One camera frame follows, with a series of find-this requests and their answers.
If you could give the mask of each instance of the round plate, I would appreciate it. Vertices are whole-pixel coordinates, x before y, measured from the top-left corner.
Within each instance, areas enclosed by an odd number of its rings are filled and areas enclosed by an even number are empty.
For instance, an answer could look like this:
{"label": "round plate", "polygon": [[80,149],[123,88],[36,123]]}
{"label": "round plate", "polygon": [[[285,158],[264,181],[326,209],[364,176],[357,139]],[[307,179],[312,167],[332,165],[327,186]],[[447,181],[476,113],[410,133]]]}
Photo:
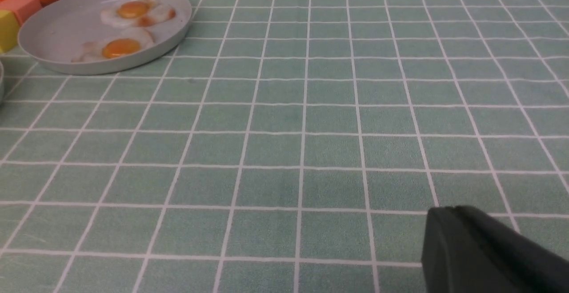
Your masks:
{"label": "round plate", "polygon": [[158,0],[172,5],[176,17],[146,28],[155,44],[134,54],[97,62],[72,63],[81,45],[92,40],[116,36],[121,29],[104,25],[103,8],[122,0],[60,0],[32,15],[20,28],[21,48],[39,64],[55,72],[73,75],[96,75],[120,72],[154,60],[185,37],[192,17],[189,0]]}

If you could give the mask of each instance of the tile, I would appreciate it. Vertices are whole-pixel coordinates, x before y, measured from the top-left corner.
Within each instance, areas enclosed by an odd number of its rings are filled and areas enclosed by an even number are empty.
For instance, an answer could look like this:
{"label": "tile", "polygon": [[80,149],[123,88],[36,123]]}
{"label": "tile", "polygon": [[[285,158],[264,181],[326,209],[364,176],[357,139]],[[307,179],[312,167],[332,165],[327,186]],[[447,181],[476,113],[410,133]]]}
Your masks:
{"label": "tile", "polygon": [[153,104],[148,109],[140,129],[189,131],[198,108],[197,105]]}
{"label": "tile", "polygon": [[46,202],[96,203],[111,178],[114,167],[62,166],[41,196]]}
{"label": "tile", "polygon": [[453,57],[490,57],[482,40],[441,40],[445,53]]}
{"label": "tile", "polygon": [[310,40],[309,57],[350,57],[349,40]]}
{"label": "tile", "polygon": [[302,103],[304,80],[263,80],[256,93],[258,103]]}
{"label": "tile", "polygon": [[425,277],[418,267],[379,267],[382,292],[426,293]]}
{"label": "tile", "polygon": [[307,22],[309,9],[307,8],[274,8],[271,22]]}
{"label": "tile", "polygon": [[524,38],[524,34],[515,23],[478,22],[477,25],[485,38]]}
{"label": "tile", "polygon": [[188,137],[174,133],[137,133],[125,163],[177,164]]}
{"label": "tile", "polygon": [[219,291],[290,293],[293,278],[293,263],[228,261],[224,263]]}
{"label": "tile", "polygon": [[301,263],[299,291],[313,293],[373,292],[372,267]]}
{"label": "tile", "polygon": [[569,135],[569,114],[563,108],[526,109],[539,135]]}
{"label": "tile", "polygon": [[213,73],[218,78],[256,78],[260,60],[255,58],[226,58],[217,62]]}
{"label": "tile", "polygon": [[297,207],[297,169],[243,169],[236,205]]}
{"label": "tile", "polygon": [[567,214],[569,196],[557,175],[498,176],[512,212]]}
{"label": "tile", "polygon": [[347,22],[348,10],[345,8],[319,8],[310,10],[311,22]]}
{"label": "tile", "polygon": [[385,4],[384,0],[348,0],[351,7],[375,7]]}
{"label": "tile", "polygon": [[220,56],[260,57],[263,52],[263,44],[264,40],[234,40],[228,38],[223,43]]}
{"label": "tile", "polygon": [[256,105],[252,116],[251,130],[263,132],[300,132],[302,130],[302,108],[303,107],[299,105]]}
{"label": "tile", "polygon": [[564,218],[516,218],[521,234],[546,250],[569,259],[569,221]]}
{"label": "tile", "polygon": [[368,172],[367,175],[372,210],[423,211],[433,206],[425,173]]}
{"label": "tile", "polygon": [[447,62],[441,60],[403,60],[405,77],[408,79],[441,80],[451,79],[453,75]]}
{"label": "tile", "polygon": [[144,104],[100,104],[86,128],[135,129],[142,119],[145,109],[146,105]]}
{"label": "tile", "polygon": [[73,78],[71,77],[59,94],[56,100],[98,100],[106,91],[110,84],[110,78]]}
{"label": "tile", "polygon": [[186,38],[179,44],[177,56],[217,56],[222,40]]}
{"label": "tile", "polygon": [[154,94],[158,82],[158,79],[117,78],[104,100],[147,102]]}
{"label": "tile", "polygon": [[552,21],[551,15],[541,7],[510,7],[508,11],[516,21]]}
{"label": "tile", "polygon": [[307,31],[308,27],[306,23],[278,23],[271,25],[271,28],[268,30],[268,37],[269,38],[306,38]]}
{"label": "tile", "polygon": [[416,137],[364,137],[368,168],[424,168]]}
{"label": "tile", "polygon": [[365,214],[303,212],[301,258],[369,261]]}
{"label": "tile", "polygon": [[353,82],[309,80],[307,103],[353,104]]}
{"label": "tile", "polygon": [[142,259],[77,257],[61,293],[127,292],[136,282]]}
{"label": "tile", "polygon": [[387,23],[350,23],[352,29],[352,38],[392,38],[392,31]]}
{"label": "tile", "polygon": [[182,168],[171,204],[231,205],[237,169]]}
{"label": "tile", "polygon": [[417,22],[417,23],[398,23],[393,22],[393,33],[395,38],[433,38],[435,37],[435,31],[433,26],[429,22]]}
{"label": "tile", "polygon": [[309,60],[309,78],[343,80],[352,79],[351,60]]}
{"label": "tile", "polygon": [[2,201],[33,201],[45,186],[54,165],[4,164],[0,167],[0,179],[6,185],[18,188],[1,188]]}
{"label": "tile", "polygon": [[428,21],[425,8],[389,7],[389,17],[392,21]]}
{"label": "tile", "polygon": [[535,139],[484,139],[496,170],[549,171],[553,169]]}
{"label": "tile", "polygon": [[468,12],[475,21],[510,22],[512,18],[500,7],[468,7]]}
{"label": "tile", "polygon": [[509,79],[553,80],[551,72],[541,60],[500,58],[498,63]]}
{"label": "tile", "polygon": [[227,210],[168,209],[152,252],[219,256],[228,214]]}
{"label": "tile", "polygon": [[[8,66],[4,63],[4,76],[10,76]],[[6,100],[50,100],[63,84],[63,78],[24,78],[22,83]]]}
{"label": "tile", "polygon": [[104,201],[163,204],[175,172],[165,167],[120,167]]}
{"label": "tile", "polygon": [[515,108],[473,108],[481,135],[533,135],[524,114]]}
{"label": "tile", "polygon": [[355,57],[397,57],[393,40],[352,40]]}
{"label": "tile", "polygon": [[429,14],[433,21],[470,21],[462,7],[429,7]]}
{"label": "tile", "polygon": [[443,57],[437,40],[397,40],[401,57]]}
{"label": "tile", "polygon": [[211,80],[205,102],[250,103],[254,91],[252,80]]}
{"label": "tile", "polygon": [[506,83],[460,82],[459,86],[468,104],[516,105],[516,99]]}
{"label": "tile", "polygon": [[139,293],[185,293],[188,287],[195,292],[209,292],[213,289],[217,261],[177,261],[153,259],[148,267]]}
{"label": "tile", "polygon": [[474,134],[464,107],[415,107],[414,110],[422,134]]}
{"label": "tile", "polygon": [[93,208],[37,206],[10,244],[12,249],[73,251]]}
{"label": "tile", "polygon": [[423,137],[431,169],[488,169],[478,139],[470,137]]}
{"label": "tile", "polygon": [[360,104],[407,104],[407,94],[402,81],[372,82],[358,80]]}
{"label": "tile", "polygon": [[387,22],[388,14],[384,7],[365,7],[349,9],[351,22]]}
{"label": "tile", "polygon": [[365,79],[400,79],[401,67],[397,60],[360,58],[354,61],[356,77]]}
{"label": "tile", "polygon": [[197,121],[198,131],[244,131],[251,107],[249,105],[205,105]]}
{"label": "tile", "polygon": [[484,212],[506,212],[490,174],[432,173],[432,177],[441,206],[472,205]]}
{"label": "tile", "polygon": [[160,209],[100,208],[83,251],[145,253]]}
{"label": "tile", "polygon": [[300,161],[300,135],[252,134],[248,137],[245,165],[292,166]]}
{"label": "tile", "polygon": [[512,82],[522,105],[567,105],[569,97],[560,89],[559,83]]}
{"label": "tile", "polygon": [[551,139],[543,143],[559,169],[569,171],[569,139]]}
{"label": "tile", "polygon": [[306,57],[306,40],[267,40],[264,56]]}
{"label": "tile", "polygon": [[305,208],[365,208],[362,173],[306,170],[302,206]]}
{"label": "tile", "polygon": [[356,136],[309,135],[305,138],[305,165],[311,167],[361,167]]}
{"label": "tile", "polygon": [[227,255],[294,257],[297,213],[238,210],[233,216]]}
{"label": "tile", "polygon": [[413,104],[462,104],[453,82],[410,81],[407,85]]}
{"label": "tile", "polygon": [[504,78],[493,60],[451,60],[457,79],[499,80]]}
{"label": "tile", "polygon": [[306,108],[307,132],[357,133],[355,107],[308,106]]}
{"label": "tile", "polygon": [[59,161],[75,139],[75,132],[32,131],[8,157],[11,161]]}
{"label": "tile", "polygon": [[414,134],[408,107],[360,107],[362,133]]}
{"label": "tile", "polygon": [[372,223],[378,261],[421,260],[425,232],[424,216],[373,214]]}
{"label": "tile", "polygon": [[227,30],[227,38],[265,38],[267,34],[267,23],[231,23]]}
{"label": "tile", "polygon": [[44,103],[2,103],[0,127],[28,128],[34,123]]}
{"label": "tile", "polygon": [[300,59],[264,60],[260,78],[305,78],[305,64]]}
{"label": "tile", "polygon": [[50,293],[65,269],[69,257],[6,253],[0,259],[3,293]]}

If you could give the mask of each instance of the green tiled surface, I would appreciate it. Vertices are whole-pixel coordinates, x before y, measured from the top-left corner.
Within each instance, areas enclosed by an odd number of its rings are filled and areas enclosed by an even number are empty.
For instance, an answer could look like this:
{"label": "green tiled surface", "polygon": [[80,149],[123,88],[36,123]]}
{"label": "green tiled surface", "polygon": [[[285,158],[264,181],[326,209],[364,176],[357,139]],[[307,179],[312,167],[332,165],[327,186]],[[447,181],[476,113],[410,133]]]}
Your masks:
{"label": "green tiled surface", "polygon": [[569,0],[190,0],[110,76],[0,56],[0,291],[425,291],[426,211],[569,258]]}

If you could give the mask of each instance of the toy block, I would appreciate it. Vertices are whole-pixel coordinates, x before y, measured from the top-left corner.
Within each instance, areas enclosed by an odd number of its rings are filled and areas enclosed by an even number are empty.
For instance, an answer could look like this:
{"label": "toy block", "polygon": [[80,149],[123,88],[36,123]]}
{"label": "toy block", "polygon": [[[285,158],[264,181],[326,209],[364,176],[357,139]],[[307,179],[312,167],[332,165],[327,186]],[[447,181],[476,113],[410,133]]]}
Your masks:
{"label": "toy block", "polygon": [[3,0],[0,9],[12,11],[22,26],[30,16],[41,10],[41,4],[39,0]]}
{"label": "toy block", "polygon": [[0,30],[0,54],[2,54],[18,44],[20,24],[12,11],[0,9]]}

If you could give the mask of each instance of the white grout line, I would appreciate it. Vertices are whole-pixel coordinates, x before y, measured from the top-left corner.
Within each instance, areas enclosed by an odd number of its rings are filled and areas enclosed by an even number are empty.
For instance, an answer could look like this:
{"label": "white grout line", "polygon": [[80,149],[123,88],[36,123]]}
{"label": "white grout line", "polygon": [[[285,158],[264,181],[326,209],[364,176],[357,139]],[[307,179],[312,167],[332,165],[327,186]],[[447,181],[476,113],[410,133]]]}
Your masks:
{"label": "white grout line", "polygon": [[[200,9],[200,4],[203,0],[200,0],[199,3],[196,6],[195,11],[193,12],[193,16],[195,16],[198,12],[198,10]],[[219,51],[218,51],[218,55],[221,54],[221,48],[223,47],[223,42],[221,42]],[[176,56],[178,50],[180,49],[180,46],[178,44],[178,46],[176,47],[176,49],[173,52],[172,56]],[[213,70],[211,72],[211,75],[213,76],[213,72],[215,71],[215,65],[213,66]],[[168,72],[168,67],[166,68],[166,70],[164,71],[164,74],[166,74]],[[146,249],[146,254],[144,256],[144,261],[142,262],[142,265],[140,266],[140,270],[138,271],[138,275],[136,277],[136,281],[134,282],[134,287],[132,288],[132,293],[136,293],[138,292],[138,289],[140,287],[140,284],[142,283],[142,280],[144,278],[144,273],[146,271],[146,268],[148,267],[148,260],[150,259],[150,256],[152,255],[152,249],[154,248],[154,244],[156,242],[156,239],[158,238],[158,233],[160,232],[160,228],[162,227],[162,222],[164,221],[164,216],[166,214],[166,210],[167,210],[167,205],[169,205],[170,202],[170,198],[172,197],[174,188],[176,187],[176,183],[177,180],[180,176],[180,171],[181,171],[181,165],[184,163],[186,154],[188,153],[189,150],[189,145],[191,144],[192,138],[193,138],[193,132],[196,129],[196,125],[197,122],[200,118],[200,114],[201,114],[201,110],[203,109],[203,102],[205,101],[205,96],[207,95],[208,92],[208,88],[209,88],[209,84],[210,82],[208,81],[207,84],[205,85],[205,89],[203,92],[203,95],[201,97],[201,104],[197,109],[196,112],[196,117],[193,120],[193,124],[191,127],[191,132],[189,133],[189,136],[186,140],[185,146],[184,146],[184,150],[181,153],[180,156],[180,160],[178,161],[178,166],[176,168],[176,172],[174,173],[172,182],[170,184],[170,187],[168,188],[168,193],[166,194],[166,198],[164,200],[164,205],[161,206],[161,210],[160,210],[160,215],[158,216],[158,220],[156,222],[156,226],[154,228],[154,232],[152,233],[152,237],[150,238],[150,242],[148,243],[148,248]]]}
{"label": "white grout line", "polygon": [[[388,10],[388,20],[390,20],[390,13]],[[394,29],[393,29],[393,24],[389,24],[390,30],[392,32],[392,34],[395,34]],[[395,40],[395,38],[393,38],[393,45],[395,46],[395,51],[397,56],[400,56],[399,54],[399,47],[397,45],[397,41]],[[437,190],[435,189],[435,184],[433,182],[433,176],[431,175],[431,170],[429,169],[429,162],[427,161],[427,152],[425,151],[425,146],[423,145],[423,139],[421,138],[421,133],[419,131],[419,123],[417,121],[417,117],[415,115],[415,108],[413,105],[413,101],[411,100],[411,93],[409,91],[409,86],[407,85],[407,78],[405,76],[405,70],[403,67],[403,62],[401,61],[401,59],[398,60],[399,62],[399,68],[401,71],[401,76],[403,78],[403,85],[405,87],[405,95],[407,96],[407,101],[409,102],[409,109],[411,111],[411,118],[413,119],[413,125],[415,127],[415,133],[417,136],[417,142],[419,144],[419,149],[421,151],[421,157],[423,159],[423,165],[425,166],[425,172],[427,173],[427,180],[429,181],[429,188],[431,190],[431,195],[433,197],[433,203],[435,204],[435,206],[439,206],[439,199],[437,198]]]}
{"label": "white grout line", "polygon": [[[435,32],[435,36],[439,35],[437,30],[434,28],[434,24],[433,24],[433,31]],[[512,226],[514,227],[514,230],[516,230],[516,232],[520,232],[520,227],[518,226],[518,222],[516,222],[516,219],[512,215],[512,208],[510,207],[510,203],[508,202],[508,198],[506,197],[506,193],[504,192],[502,184],[500,183],[500,179],[498,178],[498,174],[496,174],[496,170],[494,169],[494,165],[492,164],[492,160],[490,159],[490,155],[488,154],[488,150],[486,149],[486,145],[484,145],[484,141],[482,139],[482,136],[480,135],[480,131],[478,130],[478,126],[476,125],[476,121],[475,121],[474,117],[472,116],[472,112],[471,112],[470,108],[468,107],[468,103],[464,97],[461,86],[459,85],[459,82],[456,80],[457,74],[455,73],[455,70],[454,70],[451,62],[447,59],[447,53],[445,52],[445,48],[444,48],[441,40],[439,40],[439,46],[441,47],[441,51],[443,52],[443,56],[445,56],[447,65],[449,66],[449,70],[451,71],[451,74],[453,75],[453,79],[455,79],[455,87],[457,88],[459,96],[461,97],[461,100],[463,102],[464,108],[466,109],[466,112],[468,114],[468,118],[469,118],[470,123],[472,125],[472,129],[474,130],[475,136],[478,139],[478,144],[480,145],[482,153],[484,154],[484,158],[486,159],[486,163],[488,164],[488,168],[492,172],[492,178],[494,179],[494,182],[496,183],[496,188],[498,189],[498,193],[500,193],[500,197],[502,198],[502,202],[504,203],[504,208],[506,208],[506,212],[508,212],[508,214],[509,214],[510,222],[512,223]]]}
{"label": "white grout line", "polygon": [[[312,1],[309,0],[308,16],[312,14]],[[298,175],[298,200],[297,200],[297,229],[295,234],[294,248],[294,276],[293,293],[298,293],[301,282],[301,241],[302,241],[302,200],[305,188],[305,145],[306,145],[306,109],[309,91],[309,55],[310,55],[310,23],[306,25],[306,53],[305,53],[305,80],[302,94],[302,127],[301,127],[301,163]]]}
{"label": "white grout line", "polygon": [[[349,8],[349,0],[346,0],[346,7]],[[350,54],[352,56],[352,76],[353,76],[353,90],[354,90],[354,103],[356,105],[356,120],[357,120],[357,130],[358,130],[358,141],[360,145],[360,157],[361,157],[361,167],[362,167],[362,181],[364,185],[364,199],[365,199],[365,211],[366,219],[368,222],[368,240],[369,240],[369,251],[372,259],[372,276],[373,276],[373,286],[375,293],[380,293],[380,276],[377,270],[377,256],[376,256],[376,241],[373,232],[373,220],[371,214],[370,200],[369,200],[369,185],[368,185],[368,174],[365,170],[365,152],[364,152],[364,138],[362,137],[362,126],[361,126],[361,116],[360,116],[360,102],[358,98],[357,89],[357,76],[356,76],[356,62],[354,60],[354,46],[352,40],[352,24],[350,22],[350,10],[347,9],[348,16],[348,36],[350,43]]]}
{"label": "white grout line", "polygon": [[220,259],[219,259],[219,263],[217,264],[217,271],[216,271],[216,276],[215,276],[215,281],[213,283],[213,289],[212,289],[212,293],[217,293],[217,291],[219,291],[219,286],[221,284],[221,274],[223,272],[223,263],[226,259],[226,252],[227,252],[227,246],[228,246],[228,242],[229,242],[229,236],[231,233],[231,226],[232,226],[232,222],[233,222],[233,215],[235,212],[235,206],[236,206],[236,202],[237,202],[237,194],[239,192],[239,186],[240,186],[240,180],[241,180],[241,175],[243,172],[243,167],[244,167],[244,161],[245,161],[245,155],[247,153],[247,143],[248,143],[248,137],[249,137],[249,132],[251,130],[251,124],[252,124],[252,117],[254,114],[254,109],[255,109],[255,101],[256,101],[256,95],[259,91],[259,83],[260,83],[260,74],[262,72],[262,68],[263,68],[263,61],[264,61],[264,53],[266,51],[267,48],[267,37],[268,37],[268,30],[271,27],[271,19],[272,19],[272,7],[269,11],[268,14],[268,24],[267,24],[267,29],[265,31],[265,40],[263,43],[263,50],[260,56],[260,63],[259,63],[259,68],[257,70],[257,81],[255,83],[255,88],[253,91],[253,95],[252,95],[252,104],[251,104],[251,108],[249,110],[249,115],[248,115],[248,121],[247,121],[247,128],[244,134],[244,141],[243,141],[243,148],[241,150],[241,156],[240,156],[240,161],[239,161],[239,167],[237,169],[237,176],[235,179],[235,186],[233,189],[233,197],[231,199],[231,209],[229,210],[229,214],[228,214],[228,218],[227,218],[227,226],[225,228],[225,235],[223,237],[223,242],[221,245],[221,253],[220,253]]}

